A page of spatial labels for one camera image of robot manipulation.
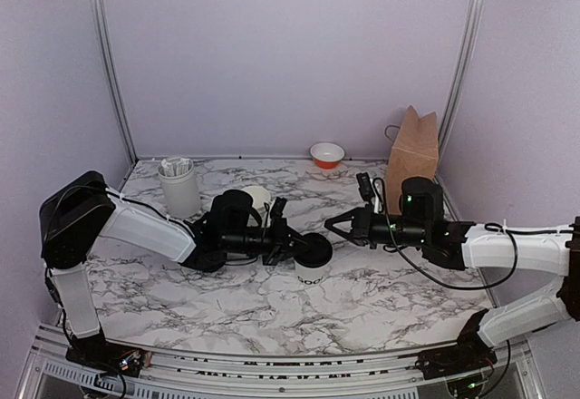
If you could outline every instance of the white wall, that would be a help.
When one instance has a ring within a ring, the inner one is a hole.
[[[580,0],[485,0],[440,176],[463,219],[549,226],[580,215]],[[498,278],[506,271],[494,271]],[[518,273],[513,300],[549,277]],[[532,335],[547,397],[578,397],[580,325]]]
[[[442,114],[469,0],[105,0],[140,156],[386,157]]]
[[[38,209],[86,170],[118,185],[129,168],[89,0],[0,0],[0,396],[13,397],[40,321]]]

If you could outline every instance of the white cup with black lid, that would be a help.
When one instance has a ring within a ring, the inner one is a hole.
[[[322,234],[309,233],[304,236],[311,248],[294,257],[298,281],[308,286],[320,283],[333,258],[333,246]]]

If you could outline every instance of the robotic arm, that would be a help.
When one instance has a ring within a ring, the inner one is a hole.
[[[257,259],[274,266],[315,248],[317,238],[300,235],[283,218],[285,199],[269,210],[262,226],[252,197],[228,190],[193,224],[164,217],[151,206],[124,198],[102,175],[90,171],[44,202],[40,209],[45,283],[63,308],[72,336],[67,359],[82,365],[137,376],[145,353],[108,342],[92,303],[85,262],[97,237],[114,238],[161,254],[186,268],[214,272],[228,261]],[[252,215],[257,227],[248,227]]]
[[[417,367],[426,379],[496,363],[494,346],[561,320],[580,320],[580,218],[572,229],[503,229],[447,221],[441,187],[420,177],[402,184],[402,215],[388,215],[377,212],[382,200],[368,174],[358,174],[357,180],[367,206],[325,222],[327,229],[355,245],[415,247],[430,263],[447,269],[524,268],[556,275],[526,297],[474,314],[456,345],[421,352]],[[348,231],[336,226],[344,222],[350,223]]]

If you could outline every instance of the marble surface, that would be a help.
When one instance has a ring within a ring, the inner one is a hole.
[[[165,210],[157,162],[140,161],[124,192]],[[325,235],[324,220],[362,205],[355,174],[382,175],[384,164],[347,161],[319,170],[310,161],[196,162],[205,210],[227,189],[260,184],[288,199],[285,216],[301,232]],[[88,263],[93,299],[106,335],[141,345],[226,354],[326,355],[435,344],[457,337],[467,319],[491,307],[484,291],[431,283],[396,254],[351,245],[334,234],[327,278],[306,286],[292,261],[225,267],[213,274],[182,268],[142,248],[99,238]],[[408,254],[432,275],[480,285],[476,271],[448,271]]]

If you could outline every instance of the white container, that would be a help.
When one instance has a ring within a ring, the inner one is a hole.
[[[167,163],[180,161],[181,157],[169,157]],[[157,168],[167,210],[174,218],[189,218],[201,210],[201,197],[199,196],[198,181],[193,162],[188,159],[188,170],[174,177],[167,177],[161,165]]]
[[[245,193],[249,193],[252,197],[252,207],[256,209],[260,217],[262,218],[262,225],[268,225],[268,223],[264,222],[266,219],[266,205],[272,206],[272,195],[262,186],[246,186],[242,189]],[[247,222],[250,226],[256,226],[256,220],[250,216],[249,221]]]
[[[309,233],[304,236],[312,242],[308,252],[294,258],[295,271],[298,281],[307,286],[320,283],[327,274],[328,263],[333,258],[333,246],[324,236]]]

